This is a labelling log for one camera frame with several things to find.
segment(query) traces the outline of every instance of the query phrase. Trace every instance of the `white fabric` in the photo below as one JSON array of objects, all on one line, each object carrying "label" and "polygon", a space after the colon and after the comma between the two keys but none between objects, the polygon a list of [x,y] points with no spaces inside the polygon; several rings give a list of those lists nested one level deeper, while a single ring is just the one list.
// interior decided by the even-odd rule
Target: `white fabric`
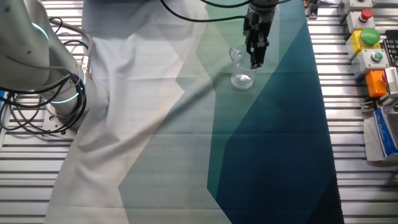
[{"label": "white fabric", "polygon": [[[101,12],[105,19],[99,22],[109,32],[102,34],[95,27],[89,30],[96,45],[92,64],[98,89],[96,103],[63,163],[45,224],[129,224],[118,187],[184,93],[175,79],[185,59],[177,55],[156,23],[187,22],[166,12],[159,1],[109,2],[107,7],[114,10]],[[175,1],[170,7],[185,16],[208,17],[200,1]],[[109,18],[124,19],[125,24],[112,24]],[[112,34],[118,26],[126,26],[126,38]],[[186,26],[188,35],[179,39],[183,54],[197,46],[203,26]],[[217,206],[210,194],[205,198]],[[229,223],[222,210],[209,212],[217,223]],[[190,215],[195,214],[185,213],[180,220],[163,223],[194,223]],[[145,224],[160,223],[162,217],[153,218]]]}]

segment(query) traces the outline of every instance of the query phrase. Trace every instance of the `dark blue fabric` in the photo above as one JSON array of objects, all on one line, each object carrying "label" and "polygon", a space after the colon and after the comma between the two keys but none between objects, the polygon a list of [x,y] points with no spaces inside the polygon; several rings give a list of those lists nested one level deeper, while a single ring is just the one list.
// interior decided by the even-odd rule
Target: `dark blue fabric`
[{"label": "dark blue fabric", "polygon": [[305,24],[226,145],[216,201],[233,224],[343,223],[311,48]]}]

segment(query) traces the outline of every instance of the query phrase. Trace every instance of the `emergency stop button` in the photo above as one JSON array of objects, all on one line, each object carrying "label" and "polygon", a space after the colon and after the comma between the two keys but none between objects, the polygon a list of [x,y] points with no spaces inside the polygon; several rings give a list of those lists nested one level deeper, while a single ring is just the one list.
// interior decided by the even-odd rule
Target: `emergency stop button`
[{"label": "emergency stop button", "polygon": [[364,9],[362,10],[361,16],[359,17],[359,20],[361,22],[367,22],[368,19],[373,17],[373,12],[370,9]]}]

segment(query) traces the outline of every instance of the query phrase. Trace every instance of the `fabric cloth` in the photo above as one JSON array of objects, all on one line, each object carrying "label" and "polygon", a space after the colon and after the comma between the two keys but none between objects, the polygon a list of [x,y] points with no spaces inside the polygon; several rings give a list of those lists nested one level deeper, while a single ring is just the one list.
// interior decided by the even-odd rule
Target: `fabric cloth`
[{"label": "fabric cloth", "polygon": [[[195,19],[247,10],[166,2]],[[228,50],[244,43],[242,20],[198,24],[158,0],[86,0],[98,98],[45,223],[343,223],[301,8],[278,7],[266,63],[239,91]]]}]

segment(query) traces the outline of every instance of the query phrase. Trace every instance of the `cable bundle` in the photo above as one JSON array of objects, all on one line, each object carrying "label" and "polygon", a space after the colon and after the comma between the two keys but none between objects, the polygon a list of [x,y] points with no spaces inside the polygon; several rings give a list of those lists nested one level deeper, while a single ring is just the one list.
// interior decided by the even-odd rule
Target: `cable bundle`
[{"label": "cable bundle", "polygon": [[[23,65],[27,65],[27,66],[34,67],[34,68],[63,70],[63,71],[66,71],[67,73],[69,73],[69,75],[67,75],[65,78],[61,79],[59,82],[54,83],[54,84],[44,88],[43,90],[39,90],[39,91],[15,91],[15,90],[10,90],[8,88],[0,87],[0,90],[8,92],[7,98],[4,98],[4,97],[0,96],[0,100],[3,101],[3,105],[1,106],[1,109],[0,109],[0,115],[1,115],[1,117],[0,117],[1,118],[0,119],[0,126],[3,129],[5,129],[7,131],[15,131],[15,130],[23,128],[23,129],[25,129],[26,131],[28,131],[28,132],[30,132],[32,134],[64,133],[67,129],[71,128],[83,116],[83,114],[85,112],[85,109],[86,109],[86,104],[87,104],[86,92],[85,92],[84,83],[83,83],[83,81],[81,80],[81,78],[78,75],[73,74],[73,73],[69,72],[68,70],[66,70],[65,68],[62,68],[62,67],[38,67],[38,66],[35,66],[35,65],[28,65],[26,63],[20,62],[20,61],[14,59],[14,58],[10,58],[8,56],[7,56],[7,58],[9,60],[14,61],[14,62],[21,63]],[[75,108],[72,110],[72,112],[68,116],[65,116],[65,117],[58,116],[60,119],[68,119],[68,121],[65,122],[65,124],[62,127],[58,128],[56,130],[52,130],[52,131],[51,130],[44,130],[44,129],[32,124],[33,120],[35,119],[35,117],[39,113],[40,108],[42,106],[47,106],[49,103],[51,103],[52,100],[56,99],[56,97],[60,93],[63,93],[63,92],[68,91],[70,89],[70,88],[67,88],[66,90],[62,91],[62,88],[69,81],[72,81],[72,83],[74,83],[74,85],[71,86],[70,88],[76,88],[76,91],[78,93],[77,104],[76,104]],[[47,100],[45,102],[42,102],[43,99],[42,99],[42,97],[40,97],[39,103],[37,105],[23,105],[21,103],[18,103],[17,100],[16,100],[17,96],[21,95],[21,94],[23,94],[23,95],[36,95],[36,94],[52,91],[52,90],[55,90],[55,89],[57,89],[56,92],[54,93],[54,95],[49,100]],[[11,106],[15,106],[16,110],[18,111],[18,113],[20,114],[20,116],[23,119],[23,123],[18,120],[18,118],[17,118],[17,116],[15,114],[15,110],[12,110]],[[33,115],[33,117],[27,119],[23,115],[23,113],[21,111],[21,108],[36,109],[36,112]],[[17,127],[8,128],[8,127],[6,127],[4,125],[4,112],[6,111],[6,109],[10,110],[11,116],[18,123]],[[28,124],[30,126],[32,126],[35,130],[27,128],[26,126]]]}]

